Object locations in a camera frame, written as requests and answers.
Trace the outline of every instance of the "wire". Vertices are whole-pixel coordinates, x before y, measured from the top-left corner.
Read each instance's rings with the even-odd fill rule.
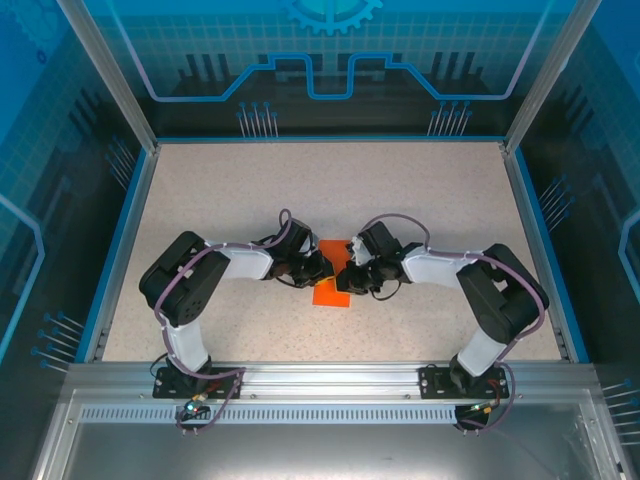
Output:
[[[276,280],[277,280],[278,282],[280,282],[280,283],[281,283],[281,284],[283,284],[283,285],[286,285],[287,287],[291,287],[291,288],[304,288],[304,287],[301,287],[300,285],[296,285],[295,283],[289,283],[289,282],[287,282],[286,280],[282,280],[280,277],[275,277],[275,278],[276,278]]]
[[[168,355],[167,353],[163,353],[163,354],[162,354],[162,355],[160,355],[158,358],[156,358],[156,359],[153,361],[153,363],[149,366],[149,373],[151,374],[151,376],[152,376],[153,378],[155,378],[155,379],[157,379],[157,378],[158,378],[158,377],[157,377],[158,372],[153,373],[153,367],[155,367],[155,366],[158,364],[158,362],[159,362],[160,360],[162,360],[163,358],[166,358],[166,357],[167,357],[167,355]]]
[[[286,222],[283,221],[283,215],[286,215]],[[198,252],[182,267],[182,269],[176,274],[176,276],[169,282],[169,284],[165,287],[163,292],[160,294],[160,297],[158,297],[158,300],[156,301],[156,304],[153,307],[153,312],[155,314],[155,317],[161,326],[162,340],[164,342],[165,348],[167,349],[167,355],[170,361],[176,366],[176,368],[178,368],[178,370],[180,370],[185,375],[189,375],[191,377],[199,378],[202,380],[220,380],[220,379],[228,378],[234,375],[238,376],[236,382],[234,382],[234,388],[229,390],[229,395],[227,396],[226,400],[220,407],[220,410],[218,411],[216,416],[213,417],[211,422],[209,422],[203,428],[200,428],[201,431],[210,428],[210,426],[213,426],[213,424],[217,421],[219,416],[222,415],[222,411],[229,403],[229,400],[231,400],[233,393],[235,393],[235,391],[238,389],[240,383],[242,382],[242,377],[244,375],[244,372],[246,372],[247,369],[245,367],[240,367],[240,368],[236,368],[234,370],[230,370],[225,373],[219,373],[216,375],[206,375],[206,374],[192,371],[189,367],[187,367],[184,363],[182,363],[182,361],[176,355],[175,350],[173,349],[173,346],[171,345],[171,341],[169,339],[168,321],[162,315],[162,304],[167,299],[171,291],[180,282],[180,280],[182,280],[182,278],[187,274],[187,272],[191,271],[194,265],[196,265],[206,255],[209,255],[212,252],[221,250],[223,248],[228,248],[228,247],[242,248],[246,250],[265,250],[267,248],[271,248],[279,244],[287,236],[287,234],[289,233],[289,230],[291,230],[291,225],[293,223],[293,216],[291,215],[291,211],[287,208],[283,208],[280,211],[280,214],[278,215],[278,221],[280,222],[280,226],[285,228],[277,238],[275,238],[274,240],[268,243],[264,243],[262,245],[245,244],[245,243],[218,243],[215,245],[211,245],[210,247],[207,247],[201,250],[200,252]],[[182,428],[180,418],[181,417],[178,417],[178,422],[176,423],[176,425],[179,428]]]
[[[529,295],[531,295],[531,297],[533,298],[533,301],[536,304],[536,307],[538,308],[538,320],[531,328],[518,334],[513,339],[513,341],[509,343],[509,345],[507,345],[507,348],[505,348],[500,354],[500,356],[497,358],[498,362],[507,356],[507,354],[516,345],[516,343],[518,343],[523,338],[531,335],[532,333],[542,328],[542,325],[544,324],[544,319],[545,319],[545,309],[544,309],[544,303],[542,302],[542,298],[540,298],[540,295],[538,295],[538,292],[536,292],[533,286],[531,286],[529,282],[527,282],[525,278],[522,275],[520,275],[518,272],[516,272],[514,269],[512,269],[508,265],[505,265],[501,261],[496,260],[495,258],[487,257],[486,255],[481,255],[481,254],[471,253],[471,252],[460,253],[460,252],[443,252],[443,251],[433,250],[429,248],[429,240],[431,239],[431,233],[429,232],[429,229],[419,220],[416,220],[415,218],[402,213],[383,213],[382,215],[378,215],[377,217],[374,217],[371,220],[369,220],[367,224],[364,227],[362,227],[362,230],[368,228],[374,222],[387,217],[402,218],[404,220],[408,220],[418,225],[425,232],[426,238],[425,238],[424,245],[429,253],[440,256],[440,257],[445,257],[445,258],[455,258],[455,259],[471,258],[471,259],[480,260],[480,261],[489,263],[490,265],[496,268],[499,268],[500,270],[505,272],[507,275],[512,277],[516,282],[522,285],[522,287],[529,293]]]
[[[378,215],[377,217],[373,217],[371,220],[369,220],[366,223],[366,225],[364,227],[362,227],[360,229],[360,232],[362,232],[363,230],[366,230],[371,225],[373,225],[375,222],[377,222],[378,220],[381,220],[383,218],[402,218],[403,220],[408,220],[411,223],[416,224],[424,232],[424,235],[425,235],[424,246],[425,246],[425,248],[429,246],[429,241],[431,240],[431,232],[429,231],[429,229],[422,222],[420,222],[419,220],[416,220],[415,218],[413,218],[413,217],[411,217],[409,215],[405,215],[404,213],[383,213],[382,215]]]
[[[398,286],[393,291],[393,293],[391,293],[390,295],[387,295],[386,297],[376,297],[376,294],[373,292],[373,290],[371,290],[371,296],[373,298],[375,298],[376,300],[378,300],[379,302],[386,302],[387,300],[392,298],[396,293],[398,293],[398,290],[400,290],[401,286],[402,286],[402,282],[400,282],[400,280],[398,280]]]
[[[476,432],[486,430],[486,428],[484,428],[484,425],[482,425],[480,422],[476,422],[475,420],[460,420],[460,421],[463,422],[463,423],[466,423],[468,425],[476,427]],[[529,447],[527,447],[524,443],[522,443],[522,441],[520,441],[520,439],[518,439],[517,437],[514,437],[513,435],[509,435],[508,433],[503,432],[502,430],[498,430],[498,429],[494,430],[494,433],[497,433],[498,435],[500,435],[501,437],[505,438],[506,440],[508,440],[510,442],[513,442],[516,445],[518,445],[522,449],[522,451],[527,453],[531,457],[531,459],[533,459],[540,466],[540,468],[542,468],[547,473],[547,475],[549,475],[549,478],[554,478],[554,479],[560,478],[560,476],[557,473],[555,473],[553,470],[551,470],[551,468],[549,468],[540,459],[540,457],[538,457],[535,453],[533,453],[533,451]]]
[[[502,415],[500,415],[498,419],[495,422],[493,422],[491,425],[486,425],[486,426],[483,425],[482,426],[483,432],[490,432],[491,430],[495,430],[498,427],[498,425],[504,422],[504,419],[507,418],[507,415],[509,414],[509,412],[511,411],[511,408],[513,407],[513,402],[515,402],[515,399],[516,399],[516,376],[513,373],[513,369],[504,362],[496,362],[496,366],[504,367],[504,369],[509,373],[509,377],[511,380],[511,395],[509,396],[509,401],[507,402],[507,406],[504,408]]]
[[[224,412],[224,409],[229,404],[229,401],[231,401],[231,397],[233,397],[233,395],[236,393],[236,391],[240,387],[240,384],[242,383],[242,377],[243,376],[244,376],[244,372],[237,374],[237,378],[234,380],[233,386],[229,389],[229,393],[227,394],[226,398],[224,399],[224,402],[222,402],[222,405],[220,405],[220,408],[218,409],[216,414],[213,416],[213,418],[208,423],[206,423],[205,425],[203,425],[200,428],[196,428],[196,427],[194,427],[193,429],[185,428],[184,414],[186,413],[186,410],[183,409],[176,416],[176,427],[178,427],[179,429],[182,430],[182,434],[183,435],[186,434],[186,432],[191,432],[194,435],[198,435],[199,432],[205,432],[205,431],[209,430],[211,427],[213,427],[216,424],[216,422],[220,419],[220,417],[222,416],[222,412]]]

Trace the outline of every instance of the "orange block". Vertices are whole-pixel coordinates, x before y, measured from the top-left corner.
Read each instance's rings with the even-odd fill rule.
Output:
[[[351,257],[347,252],[349,240],[320,240],[318,249],[333,265],[335,275],[338,275],[347,266],[347,260]],[[329,280],[313,287],[313,305],[326,307],[345,307],[351,305],[351,295],[336,290],[336,279]]]

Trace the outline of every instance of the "beige work surface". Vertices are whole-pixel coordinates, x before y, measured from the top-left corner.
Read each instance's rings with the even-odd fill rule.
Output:
[[[434,248],[501,242],[533,271],[497,144],[164,145],[104,360],[149,361],[164,352],[138,281],[181,232],[214,241],[258,240],[277,233],[282,207],[325,239],[351,238],[384,212],[406,213],[429,227]],[[389,220],[387,226],[403,244],[423,241],[408,222]],[[275,281],[221,282],[200,316],[212,358],[448,360],[477,328],[462,291],[437,285],[404,285],[387,302],[353,296],[348,309],[313,306],[312,294]],[[508,358],[558,359],[550,323]]]

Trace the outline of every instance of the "glass panel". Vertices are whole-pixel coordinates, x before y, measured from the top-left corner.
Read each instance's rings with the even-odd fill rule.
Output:
[[[506,133],[574,0],[87,5],[160,136],[460,136]]]
[[[452,425],[217,425],[185,439],[172,425],[85,424],[64,478],[600,478],[577,412],[514,407],[481,438]]]
[[[55,1],[0,0],[0,66],[0,478],[28,478],[140,145]]]
[[[637,2],[602,2],[522,144],[550,251],[604,386],[640,382],[638,18]],[[632,399],[625,388],[615,393],[614,403]],[[620,431],[635,431],[637,417]]]

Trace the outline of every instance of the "blue frame edge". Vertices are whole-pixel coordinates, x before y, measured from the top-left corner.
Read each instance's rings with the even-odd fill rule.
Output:
[[[84,331],[82,332],[82,337],[80,338],[80,345],[78,346],[78,350],[76,352],[76,363],[84,363],[83,359],[85,358],[89,350],[93,331],[96,328],[96,323],[98,321],[98,313],[100,312],[100,308],[102,307],[102,304],[104,302],[104,296],[107,289],[107,284],[109,283],[109,277],[111,276],[111,272],[113,271],[113,264],[115,262],[116,253],[118,252],[118,248],[120,248],[120,242],[122,241],[124,227],[127,223],[127,219],[129,218],[129,213],[131,212],[133,197],[135,196],[136,190],[138,189],[142,169],[147,159],[148,154],[144,149],[142,149],[140,155],[138,156],[138,161],[136,162],[136,168],[133,171],[131,182],[129,183],[127,195],[125,196],[124,203],[122,204],[122,210],[120,211],[120,217],[118,218],[116,229],[113,232],[111,245],[109,246],[109,251],[107,252],[107,258],[105,259],[102,273],[100,274],[100,280],[98,282],[98,287],[96,288],[96,293],[93,296],[91,309],[89,310],[89,315],[87,315],[87,323],[85,324]]]
[[[427,135],[327,135],[285,137],[158,137],[160,143],[295,143],[295,142],[503,142],[502,135],[470,135],[468,137],[432,137]]]
[[[547,226],[544,223],[542,210],[540,209],[540,204],[538,203],[538,197],[536,196],[535,190],[533,188],[533,182],[531,181],[531,176],[529,175],[529,169],[527,168],[527,164],[524,160],[524,156],[522,154],[522,151],[520,150],[520,147],[516,149],[515,158],[518,163],[518,168],[522,173],[522,179],[524,181],[527,197],[529,198],[529,202],[531,203],[535,221],[538,226],[538,231],[540,232],[540,237],[542,238],[544,254],[549,260],[549,265],[551,266],[551,274],[553,275],[553,279],[558,290],[558,296],[560,297],[560,303],[562,304],[562,308],[567,319],[567,326],[569,328],[569,334],[571,335],[571,338],[567,340],[570,340],[573,343],[576,356],[578,357],[578,362],[589,363],[589,354],[587,353],[587,348],[585,347],[582,333],[580,332],[578,320],[576,318],[575,311],[573,310],[571,299],[569,298],[569,292],[560,271],[560,264],[558,263],[556,252],[553,249],[553,244],[551,243],[551,236],[549,235]]]

